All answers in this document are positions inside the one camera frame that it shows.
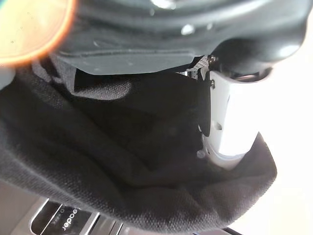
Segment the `perforated mesh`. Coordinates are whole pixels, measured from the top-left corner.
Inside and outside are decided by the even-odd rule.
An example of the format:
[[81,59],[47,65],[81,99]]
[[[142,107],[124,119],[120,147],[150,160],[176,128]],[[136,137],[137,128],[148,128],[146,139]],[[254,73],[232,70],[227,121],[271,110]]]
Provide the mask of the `perforated mesh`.
[[196,65],[191,68],[191,69],[187,69],[188,75],[194,79],[198,78],[198,69],[201,69],[203,67],[207,67],[209,66],[209,62],[207,60],[207,56],[202,57],[197,63]]

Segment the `black cloth bag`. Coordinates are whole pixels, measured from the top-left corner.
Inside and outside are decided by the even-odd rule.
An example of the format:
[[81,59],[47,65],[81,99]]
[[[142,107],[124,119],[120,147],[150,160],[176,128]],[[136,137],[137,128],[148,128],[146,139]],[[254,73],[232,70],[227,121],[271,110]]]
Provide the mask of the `black cloth bag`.
[[234,170],[197,158],[197,112],[180,74],[92,76],[47,58],[0,91],[0,178],[144,230],[226,227],[276,167],[261,135]]

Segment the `metal screw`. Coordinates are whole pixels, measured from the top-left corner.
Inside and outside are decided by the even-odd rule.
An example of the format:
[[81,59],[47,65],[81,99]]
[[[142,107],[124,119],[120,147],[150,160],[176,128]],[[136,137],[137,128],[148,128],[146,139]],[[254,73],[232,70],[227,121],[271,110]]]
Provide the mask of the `metal screw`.
[[199,150],[197,152],[197,157],[200,158],[200,159],[205,158],[205,152],[203,150]]
[[209,55],[207,57],[207,60],[209,62],[209,65],[214,64],[217,61],[217,57],[215,55]]
[[211,80],[211,87],[215,89],[215,81],[213,79]]

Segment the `white plastic part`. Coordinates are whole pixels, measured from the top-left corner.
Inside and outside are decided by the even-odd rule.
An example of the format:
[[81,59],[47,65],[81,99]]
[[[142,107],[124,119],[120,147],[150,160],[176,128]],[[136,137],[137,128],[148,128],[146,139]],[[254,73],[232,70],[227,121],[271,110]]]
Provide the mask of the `white plastic part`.
[[0,90],[9,85],[15,76],[15,70],[9,67],[0,66]]
[[[205,77],[207,68],[201,70]],[[202,136],[204,151],[216,165],[233,169],[251,149],[259,132],[262,99],[267,78],[240,82],[211,71],[210,136]]]

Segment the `black plastic cover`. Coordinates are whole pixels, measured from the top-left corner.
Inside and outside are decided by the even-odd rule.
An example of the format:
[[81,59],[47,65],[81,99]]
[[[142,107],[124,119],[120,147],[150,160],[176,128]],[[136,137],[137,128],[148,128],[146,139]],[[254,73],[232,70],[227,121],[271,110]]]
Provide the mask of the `black plastic cover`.
[[143,73],[214,52],[252,73],[302,44],[313,0],[78,0],[56,53],[90,74]]

